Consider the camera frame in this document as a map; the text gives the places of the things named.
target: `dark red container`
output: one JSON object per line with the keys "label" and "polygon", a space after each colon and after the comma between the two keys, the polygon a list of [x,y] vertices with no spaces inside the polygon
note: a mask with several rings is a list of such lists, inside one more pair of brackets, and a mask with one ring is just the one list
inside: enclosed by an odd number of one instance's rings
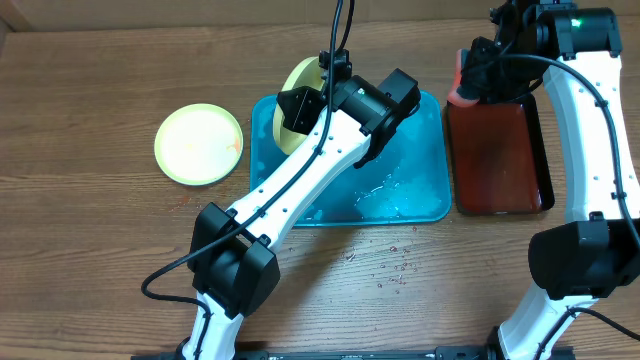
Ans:
{"label": "dark red container", "polygon": [[519,104],[447,105],[458,209],[531,214],[555,204],[535,98]]}

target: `black wire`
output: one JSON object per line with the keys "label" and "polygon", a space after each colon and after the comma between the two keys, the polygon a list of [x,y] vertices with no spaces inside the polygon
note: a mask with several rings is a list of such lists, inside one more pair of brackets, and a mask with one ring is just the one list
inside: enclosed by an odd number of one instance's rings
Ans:
{"label": "black wire", "polygon": [[536,82],[534,82],[533,84],[531,84],[531,86],[529,86],[527,88],[527,90],[525,92],[523,92],[522,94],[513,97],[509,100],[500,100],[500,101],[496,101],[496,102],[492,102],[491,104],[505,104],[505,103],[513,103],[513,102],[517,102],[518,100],[522,99],[523,97],[531,94],[532,92],[536,91],[540,85],[542,85],[542,79],[538,79],[536,80]]}
{"label": "black wire", "polygon": [[[342,12],[342,5],[343,5],[343,1],[344,0],[338,0],[338,4],[336,7],[336,11],[335,11],[335,15],[333,18],[333,27],[331,29],[331,44],[329,45],[329,57],[331,60],[331,64],[329,65],[329,90],[328,90],[328,104],[327,104],[327,117],[324,123],[324,128],[322,131],[322,136],[320,137],[320,141],[318,142],[318,145],[316,145],[315,149],[313,150],[313,153],[311,154],[311,156],[309,157],[309,159],[307,160],[307,162],[300,168],[300,170],[298,170],[298,172],[275,194],[273,195],[273,197],[271,197],[271,199],[269,199],[262,207],[260,207],[249,219],[247,219],[247,221],[243,222],[242,224],[240,224],[238,226],[238,228],[236,228],[235,230],[227,233],[226,235],[222,236],[221,238],[213,241],[211,244],[206,245],[202,248],[200,248],[197,251],[194,251],[190,254],[187,254],[173,262],[171,262],[170,264],[165,265],[164,267],[162,267],[161,269],[158,269],[157,271],[155,271],[153,274],[149,275],[143,282],[141,285],[141,290],[142,293],[154,300],[162,300],[162,301],[172,301],[172,302],[180,302],[180,303],[188,303],[188,304],[194,304],[194,305],[198,305],[200,306],[204,312],[205,312],[205,322],[204,322],[204,326],[202,328],[202,331],[200,332],[200,337],[198,338],[198,343],[196,345],[196,350],[195,350],[195,360],[198,360],[200,358],[200,353],[202,352],[202,343],[204,341],[205,338],[205,334],[207,332],[207,329],[209,327],[209,321],[211,320],[211,310],[209,309],[209,307],[207,306],[207,304],[205,304],[204,302],[198,300],[198,299],[193,299],[193,298],[188,298],[188,297],[182,297],[182,296],[173,296],[173,295],[160,295],[160,294],[156,294],[152,291],[150,291],[148,289],[149,285],[156,280],[157,278],[159,278],[160,276],[168,273],[169,271],[177,268],[178,266],[193,260],[199,256],[201,256],[202,254],[204,254],[207,251],[210,251],[212,249],[215,249],[225,243],[227,243],[229,240],[233,239],[234,237],[240,235],[249,225],[251,225],[251,223],[253,223],[254,221],[256,221],[259,217],[263,216],[267,209],[269,209],[269,207],[271,207],[271,205],[273,205],[276,201],[278,201],[278,199],[280,197],[282,197],[282,195],[284,195],[284,193],[287,192],[287,190],[289,190],[291,188],[291,186],[293,186],[293,184],[296,183],[296,181],[298,181],[300,179],[300,177],[302,177],[302,175],[309,169],[309,167],[311,167],[311,164],[314,162],[314,160],[322,154],[322,148],[327,140],[327,137],[329,136],[329,127],[331,125],[331,116],[333,114],[333,73],[334,73],[334,59],[335,59],[335,53],[336,53],[336,33],[338,32],[338,24],[340,21],[340,13]],[[347,30],[351,27],[350,21],[347,24]],[[343,37],[343,42],[346,42],[346,37],[348,36],[348,31],[345,32],[345,36]]]}
{"label": "black wire", "polygon": [[[564,70],[571,74],[576,78],[582,85],[589,90],[589,92],[596,99],[596,104],[602,110],[604,114],[604,118],[607,123],[607,128],[609,130],[609,141],[611,143],[611,157],[613,159],[613,172],[614,179],[616,185],[616,198],[618,200],[618,205],[620,207],[620,214],[622,218],[626,222],[629,227],[629,231],[631,232],[631,236],[634,239],[636,246],[640,248],[640,236],[638,236],[638,231],[636,227],[633,225],[633,219],[629,214],[629,209],[627,209],[627,202],[624,195],[624,189],[622,188],[622,170],[620,169],[620,150],[618,148],[618,136],[616,134],[616,127],[613,121],[613,116],[611,115],[611,111],[609,111],[609,103],[602,97],[598,89],[591,84],[587,78],[585,78],[580,72],[572,68],[571,66],[561,63],[556,60],[547,59],[542,56],[530,55],[530,54],[506,54],[500,55],[492,60],[487,62],[495,62],[495,61],[507,61],[507,60],[525,60],[525,61],[533,61],[538,63],[543,63],[549,66],[555,66]],[[485,62],[476,63],[475,66],[480,66],[485,64]]]}
{"label": "black wire", "polygon": [[342,34],[342,41],[340,42],[340,46],[338,47],[338,52],[344,49],[344,46],[347,45],[347,39],[349,38],[349,31],[351,31],[351,21],[353,20],[353,12],[356,7],[355,0],[349,0],[349,14],[347,15],[347,25],[344,28],[344,34]]}
{"label": "black wire", "polygon": [[611,326],[612,328],[618,330],[619,332],[627,335],[628,337],[634,340],[640,341],[640,334],[634,333],[633,331],[625,328],[624,326],[600,314],[599,312],[595,310],[587,309],[587,308],[574,307],[574,308],[567,309],[567,311],[564,314],[562,314],[562,317],[560,317],[560,319],[555,323],[555,325],[553,326],[551,331],[547,334],[547,336],[544,337],[544,339],[538,346],[538,350],[536,351],[536,354],[533,358],[534,360],[540,360],[540,357],[542,357],[542,353],[545,351],[545,348],[547,347],[547,345],[549,345],[549,342],[551,341],[551,339],[553,339],[553,337],[558,333],[558,331],[564,325],[567,319],[569,319],[570,316],[575,317],[577,313],[589,314],[597,318],[598,320],[601,320],[602,322],[606,323],[607,325]]}
{"label": "black wire", "polygon": [[420,110],[420,102],[418,102],[418,105],[416,105],[416,107],[413,108],[413,110],[411,110],[411,112],[407,115],[407,118],[412,117],[413,115],[415,115],[418,110]]}

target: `yellow plate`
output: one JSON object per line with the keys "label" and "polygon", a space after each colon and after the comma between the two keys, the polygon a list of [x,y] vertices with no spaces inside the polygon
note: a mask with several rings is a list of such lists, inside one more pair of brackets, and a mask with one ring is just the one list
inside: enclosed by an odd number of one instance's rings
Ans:
{"label": "yellow plate", "polygon": [[[301,86],[309,86],[316,90],[322,90],[324,80],[322,80],[322,69],[318,65],[318,57],[310,57],[302,60],[291,72],[287,81],[282,87],[282,91],[292,90]],[[273,114],[273,138],[276,145],[287,155],[291,155],[300,144],[304,142],[307,135],[298,134],[282,126],[284,114],[280,105],[276,106]]]}
{"label": "yellow plate", "polygon": [[160,169],[185,185],[207,185],[227,176],[240,161],[242,129],[225,109],[193,104],[162,123],[154,145]]}

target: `red object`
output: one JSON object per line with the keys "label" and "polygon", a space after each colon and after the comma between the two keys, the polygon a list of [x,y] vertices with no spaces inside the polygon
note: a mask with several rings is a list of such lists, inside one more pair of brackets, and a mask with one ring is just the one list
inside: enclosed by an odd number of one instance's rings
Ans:
{"label": "red object", "polygon": [[447,101],[460,107],[470,107],[478,103],[480,99],[468,100],[458,94],[458,87],[462,81],[462,50],[456,53],[456,73],[453,78],[453,85],[447,96]]}
{"label": "red object", "polygon": [[[534,115],[537,121],[537,110]],[[461,108],[450,104],[448,117],[456,198],[461,211],[496,214],[548,209],[538,183],[523,105]]]}

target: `blue tray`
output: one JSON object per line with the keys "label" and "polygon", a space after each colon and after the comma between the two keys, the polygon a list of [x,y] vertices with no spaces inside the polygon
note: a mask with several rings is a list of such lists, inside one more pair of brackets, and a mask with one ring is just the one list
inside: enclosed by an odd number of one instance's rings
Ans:
{"label": "blue tray", "polygon": [[[420,110],[404,120],[382,153],[362,169],[340,174],[296,227],[426,223],[451,209],[440,105],[421,91]],[[287,156],[272,135],[276,96],[258,101],[251,126],[249,187],[260,186]]]}

